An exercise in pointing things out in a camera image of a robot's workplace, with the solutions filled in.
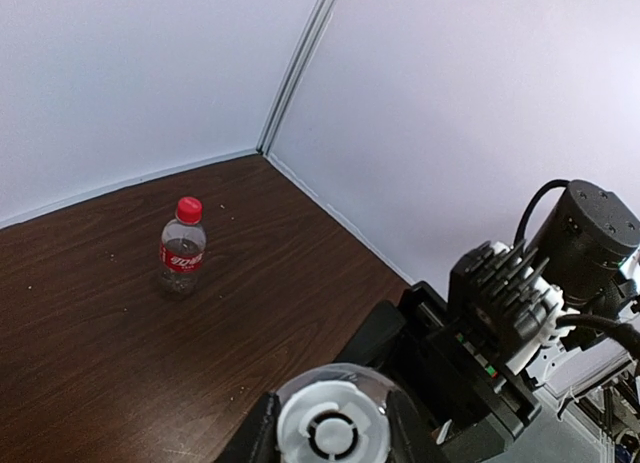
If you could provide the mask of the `large clear plastic bottle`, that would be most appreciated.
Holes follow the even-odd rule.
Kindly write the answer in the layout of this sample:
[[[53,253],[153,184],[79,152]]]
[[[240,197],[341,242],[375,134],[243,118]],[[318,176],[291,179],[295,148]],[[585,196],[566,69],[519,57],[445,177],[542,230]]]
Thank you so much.
[[[346,382],[353,384],[380,408],[386,407],[387,394],[398,385],[379,371],[353,363],[330,363],[307,370],[284,383],[275,393],[284,405],[303,388],[318,382]]]

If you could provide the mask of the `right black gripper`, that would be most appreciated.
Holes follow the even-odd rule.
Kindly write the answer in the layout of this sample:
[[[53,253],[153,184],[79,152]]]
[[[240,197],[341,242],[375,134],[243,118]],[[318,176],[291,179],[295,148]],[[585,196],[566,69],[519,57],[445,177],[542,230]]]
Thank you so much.
[[[419,282],[398,303],[376,304],[335,360],[394,381],[449,462],[486,462],[524,434],[541,404],[506,366],[477,353],[445,309]]]

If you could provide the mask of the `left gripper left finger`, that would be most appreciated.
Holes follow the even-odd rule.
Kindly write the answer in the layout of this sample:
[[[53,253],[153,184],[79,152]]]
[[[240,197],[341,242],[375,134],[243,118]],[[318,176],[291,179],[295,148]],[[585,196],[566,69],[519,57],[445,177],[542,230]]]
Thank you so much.
[[[278,396],[264,393],[215,459],[216,463],[272,463],[278,461]]]

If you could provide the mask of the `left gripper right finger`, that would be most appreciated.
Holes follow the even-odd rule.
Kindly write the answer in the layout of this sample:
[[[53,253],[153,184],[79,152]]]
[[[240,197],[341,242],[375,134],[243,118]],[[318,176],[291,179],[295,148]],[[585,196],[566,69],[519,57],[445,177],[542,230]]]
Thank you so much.
[[[387,395],[390,451],[394,463],[448,463],[409,396],[399,388]]]

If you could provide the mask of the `white bottle cap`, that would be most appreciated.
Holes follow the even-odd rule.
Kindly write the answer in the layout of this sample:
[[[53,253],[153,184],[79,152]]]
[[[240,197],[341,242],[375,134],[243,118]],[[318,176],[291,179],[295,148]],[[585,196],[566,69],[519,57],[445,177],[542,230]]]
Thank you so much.
[[[355,384],[320,381],[294,393],[276,426],[280,459],[291,463],[375,463],[390,454],[382,407]]]

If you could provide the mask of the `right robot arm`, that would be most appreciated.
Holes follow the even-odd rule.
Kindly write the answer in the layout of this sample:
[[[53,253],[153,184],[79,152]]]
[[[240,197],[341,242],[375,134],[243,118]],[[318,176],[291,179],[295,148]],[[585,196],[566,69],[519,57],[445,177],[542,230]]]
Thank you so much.
[[[561,196],[532,239],[486,242],[451,269],[446,296],[426,282],[377,304],[339,354],[395,380],[394,462],[484,462],[540,414],[562,366],[612,341],[632,361],[639,333],[639,221],[614,193],[556,179]]]

